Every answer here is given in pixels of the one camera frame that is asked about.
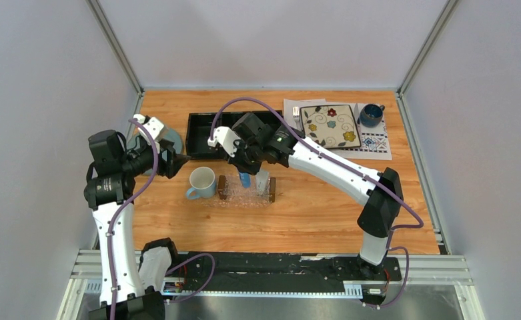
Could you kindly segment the light blue mug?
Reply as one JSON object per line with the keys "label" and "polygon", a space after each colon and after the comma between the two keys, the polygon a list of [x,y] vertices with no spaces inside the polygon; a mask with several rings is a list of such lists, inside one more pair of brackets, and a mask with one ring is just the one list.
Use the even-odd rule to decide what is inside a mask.
{"label": "light blue mug", "polygon": [[214,171],[209,167],[198,167],[189,176],[191,187],[186,191],[186,198],[209,199],[216,193],[216,177]]}

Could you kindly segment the blue toothpaste tube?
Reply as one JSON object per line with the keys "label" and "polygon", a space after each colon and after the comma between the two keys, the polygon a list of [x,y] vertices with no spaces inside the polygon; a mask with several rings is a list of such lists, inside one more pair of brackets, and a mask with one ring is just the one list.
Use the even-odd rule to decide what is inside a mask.
{"label": "blue toothpaste tube", "polygon": [[247,189],[251,187],[251,178],[248,173],[238,172],[239,180],[243,188]]}

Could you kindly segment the grey white toothpaste tube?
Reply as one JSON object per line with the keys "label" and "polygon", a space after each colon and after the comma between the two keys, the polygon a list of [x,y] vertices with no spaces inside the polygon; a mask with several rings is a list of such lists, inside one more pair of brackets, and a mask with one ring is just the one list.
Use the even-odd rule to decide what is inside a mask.
{"label": "grey white toothpaste tube", "polygon": [[257,195],[262,196],[270,184],[270,173],[266,170],[260,169],[255,175],[255,185]]}

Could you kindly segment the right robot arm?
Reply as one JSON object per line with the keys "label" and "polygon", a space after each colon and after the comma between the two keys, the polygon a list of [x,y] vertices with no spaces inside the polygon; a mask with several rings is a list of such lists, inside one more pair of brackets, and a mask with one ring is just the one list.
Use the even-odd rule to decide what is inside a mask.
{"label": "right robot arm", "polygon": [[289,125],[274,129],[252,112],[233,127],[214,129],[208,144],[220,145],[229,163],[241,172],[256,175],[264,162],[280,164],[309,173],[349,195],[363,207],[357,220],[363,231],[358,271],[366,279],[375,279],[384,271],[392,225],[403,201],[399,175],[393,169],[376,171],[352,163]]}

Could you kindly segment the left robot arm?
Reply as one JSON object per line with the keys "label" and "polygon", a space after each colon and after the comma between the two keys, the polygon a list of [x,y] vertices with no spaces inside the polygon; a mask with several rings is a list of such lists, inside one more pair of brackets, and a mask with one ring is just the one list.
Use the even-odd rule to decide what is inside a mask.
{"label": "left robot arm", "polygon": [[170,238],[145,245],[140,256],[133,244],[135,178],[149,173],[172,178],[189,161],[176,143],[163,137],[147,141],[144,134],[126,144],[114,130],[88,139],[93,162],[87,171],[84,198],[92,211],[100,241],[99,308],[89,319],[163,319],[163,278],[177,274],[181,258]]}

